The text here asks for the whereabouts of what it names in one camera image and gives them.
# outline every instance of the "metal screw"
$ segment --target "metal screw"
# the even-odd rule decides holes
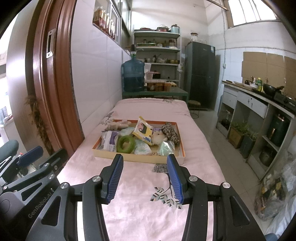
[[[51,174],[48,176],[48,179],[53,179],[54,178],[54,174]]]
[[[222,183],[222,186],[223,186],[224,188],[230,188],[230,184],[229,184],[229,183]]]
[[[93,182],[98,182],[101,180],[101,177],[100,176],[94,176],[93,177]]]
[[[189,181],[196,182],[198,178],[196,176],[190,176]]]
[[[65,189],[65,188],[67,188],[68,187],[68,183],[62,183],[61,184],[61,189]]]

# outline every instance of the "green rubber ring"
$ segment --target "green rubber ring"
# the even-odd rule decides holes
[[[124,142],[128,142],[129,143],[129,146],[128,146],[127,149],[123,149],[122,148]],[[135,142],[135,140],[134,140],[133,137],[131,137],[131,136],[122,136],[122,137],[119,137],[119,139],[117,141],[117,152],[129,154],[129,153],[131,153],[134,150],[135,145],[136,145],[136,142]]]

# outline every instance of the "black refrigerator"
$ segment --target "black refrigerator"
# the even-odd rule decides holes
[[[202,108],[212,108],[215,91],[215,47],[190,42],[185,49],[184,89],[189,100],[200,102]]]

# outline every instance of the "bed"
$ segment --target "bed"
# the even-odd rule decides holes
[[[207,183],[220,185],[225,181],[219,164],[210,146],[191,118],[184,101],[164,99],[125,99],[119,101],[113,110],[85,138],[69,159],[59,181],[70,185],[84,183],[99,175],[104,166],[112,160],[94,157],[92,146],[112,119],[138,119],[177,122],[184,145],[186,158],[183,166],[192,175]],[[169,180],[159,165],[124,162],[121,179],[115,198],[109,205],[102,205],[109,239],[116,241],[166,241],[181,240],[187,217],[188,205],[178,205],[174,193],[165,194],[169,202],[163,203],[153,196],[157,190],[167,190]],[[83,240],[82,211],[78,205],[78,237]],[[213,205],[208,203],[207,240],[213,238]]]

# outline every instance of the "blue water bottle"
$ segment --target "blue water bottle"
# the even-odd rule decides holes
[[[123,90],[138,92],[144,90],[144,63],[136,59],[136,47],[131,45],[131,60],[121,65]]]

